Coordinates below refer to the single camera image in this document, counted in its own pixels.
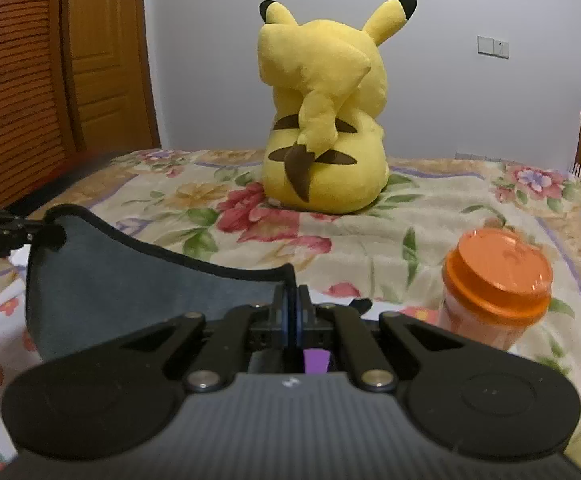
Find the orange lid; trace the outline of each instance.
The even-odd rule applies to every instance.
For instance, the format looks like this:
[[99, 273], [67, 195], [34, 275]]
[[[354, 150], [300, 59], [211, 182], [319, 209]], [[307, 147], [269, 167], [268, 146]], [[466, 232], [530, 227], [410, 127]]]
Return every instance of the orange lid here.
[[532, 325], [551, 302], [551, 264], [506, 230], [463, 234], [446, 256], [442, 277], [462, 306], [493, 324]]

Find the white wall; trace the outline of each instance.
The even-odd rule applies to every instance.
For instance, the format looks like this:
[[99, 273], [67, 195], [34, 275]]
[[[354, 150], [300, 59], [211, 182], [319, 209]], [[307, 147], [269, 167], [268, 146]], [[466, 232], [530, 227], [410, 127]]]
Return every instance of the white wall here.
[[[261, 0], [146, 0], [150, 65], [165, 146], [263, 147], [273, 115], [258, 79]], [[384, 0], [277, 0], [298, 22], [361, 27]], [[510, 42], [510, 60], [476, 36]], [[566, 169], [581, 109], [581, 0], [419, 0], [381, 47], [387, 153], [455, 152]]]

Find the light switch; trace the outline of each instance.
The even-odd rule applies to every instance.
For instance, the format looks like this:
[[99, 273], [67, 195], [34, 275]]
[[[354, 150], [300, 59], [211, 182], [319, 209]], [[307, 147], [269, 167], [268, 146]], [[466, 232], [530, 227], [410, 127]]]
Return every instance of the light switch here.
[[508, 42], [507, 41], [493, 41], [493, 55], [508, 59]]
[[493, 38], [477, 37], [477, 51], [480, 54], [488, 54], [493, 56], [495, 52], [495, 40]]

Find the yellow stuffed animal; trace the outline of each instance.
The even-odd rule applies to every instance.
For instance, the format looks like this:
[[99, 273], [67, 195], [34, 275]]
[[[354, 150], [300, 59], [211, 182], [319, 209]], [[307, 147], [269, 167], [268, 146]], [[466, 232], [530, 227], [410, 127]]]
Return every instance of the yellow stuffed animal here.
[[387, 88], [378, 46], [416, 6], [389, 0], [357, 30], [330, 20], [298, 25], [282, 4], [262, 2], [259, 71], [277, 110], [263, 168], [270, 198], [335, 214], [375, 200], [389, 177], [375, 121]]

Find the white logo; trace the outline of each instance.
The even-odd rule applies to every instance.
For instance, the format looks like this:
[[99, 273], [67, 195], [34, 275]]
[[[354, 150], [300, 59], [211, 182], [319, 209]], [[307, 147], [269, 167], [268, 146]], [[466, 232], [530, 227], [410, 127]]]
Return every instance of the white logo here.
[[286, 381], [282, 381], [282, 384], [287, 388], [294, 388], [295, 386], [299, 386], [301, 381], [298, 378], [290, 377]]

